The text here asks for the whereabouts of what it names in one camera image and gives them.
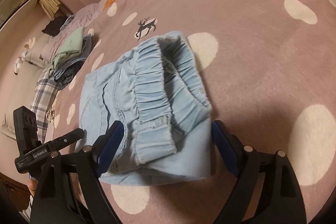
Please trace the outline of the light blue denim pants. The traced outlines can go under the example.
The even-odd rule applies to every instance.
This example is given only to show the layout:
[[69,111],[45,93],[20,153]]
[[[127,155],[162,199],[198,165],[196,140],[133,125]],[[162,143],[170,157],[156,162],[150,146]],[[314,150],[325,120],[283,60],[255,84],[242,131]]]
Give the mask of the light blue denim pants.
[[92,145],[120,121],[121,141],[102,182],[154,186],[201,180],[211,175],[211,110],[186,37],[169,32],[86,75],[80,144]]

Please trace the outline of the black garment on pillow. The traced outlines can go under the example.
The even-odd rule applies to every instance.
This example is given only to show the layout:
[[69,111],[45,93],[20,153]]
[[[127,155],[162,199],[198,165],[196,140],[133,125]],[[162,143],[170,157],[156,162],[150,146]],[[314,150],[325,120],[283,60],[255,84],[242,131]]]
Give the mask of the black garment on pillow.
[[49,24],[42,30],[44,34],[48,34],[49,36],[56,36],[60,32],[61,26],[67,20],[67,16],[58,16],[54,20],[50,21]]

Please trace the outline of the plaid grey cloth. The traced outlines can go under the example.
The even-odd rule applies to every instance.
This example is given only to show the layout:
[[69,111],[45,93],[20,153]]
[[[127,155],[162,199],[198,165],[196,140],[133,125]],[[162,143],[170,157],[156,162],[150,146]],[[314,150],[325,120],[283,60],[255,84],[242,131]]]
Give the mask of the plaid grey cloth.
[[59,91],[59,85],[49,76],[50,69],[45,68],[40,75],[34,89],[33,100],[30,105],[30,110],[35,113],[37,120],[37,136],[39,141],[45,142],[48,120],[46,114],[51,108],[56,94]]

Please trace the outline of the green folded garment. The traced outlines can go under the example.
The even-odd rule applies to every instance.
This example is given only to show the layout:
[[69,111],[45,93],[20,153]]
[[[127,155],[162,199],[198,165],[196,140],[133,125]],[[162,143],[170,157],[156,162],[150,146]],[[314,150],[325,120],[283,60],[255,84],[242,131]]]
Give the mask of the green folded garment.
[[55,57],[52,59],[52,69],[57,70],[62,63],[78,56],[82,52],[84,37],[84,27],[76,29],[68,38],[66,38],[63,44],[59,47]]

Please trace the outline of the pink pillow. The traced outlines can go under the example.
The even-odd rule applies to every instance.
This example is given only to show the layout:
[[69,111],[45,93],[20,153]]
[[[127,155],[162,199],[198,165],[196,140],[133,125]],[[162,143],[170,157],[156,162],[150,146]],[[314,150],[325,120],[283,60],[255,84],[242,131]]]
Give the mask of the pink pillow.
[[32,49],[26,53],[23,60],[45,68],[54,58],[64,40],[79,27],[88,27],[92,21],[97,18],[100,12],[102,12],[103,6],[104,5],[100,5],[99,3],[93,3],[80,9],[74,14],[74,18],[54,37],[48,34],[42,34]]

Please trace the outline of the small plush toys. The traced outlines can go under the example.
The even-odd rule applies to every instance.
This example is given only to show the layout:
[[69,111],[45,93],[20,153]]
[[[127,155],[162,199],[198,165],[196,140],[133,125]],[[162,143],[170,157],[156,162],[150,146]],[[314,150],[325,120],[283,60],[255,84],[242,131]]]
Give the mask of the small plush toys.
[[36,42],[37,42],[37,38],[33,37],[33,38],[29,39],[28,42],[25,43],[23,52],[16,59],[16,61],[14,63],[14,74],[15,75],[18,75],[18,73],[20,71],[20,68],[21,68],[21,65],[26,60],[26,56],[27,56],[29,50],[35,45]]

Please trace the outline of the dark folded jeans stack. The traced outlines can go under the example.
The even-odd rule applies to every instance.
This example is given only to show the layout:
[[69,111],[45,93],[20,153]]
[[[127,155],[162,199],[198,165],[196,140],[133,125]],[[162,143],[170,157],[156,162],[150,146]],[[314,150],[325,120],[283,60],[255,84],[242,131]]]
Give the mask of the dark folded jeans stack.
[[65,61],[54,71],[52,78],[59,90],[64,89],[73,80],[88,58],[92,50],[92,35],[84,36],[82,50],[80,55]]

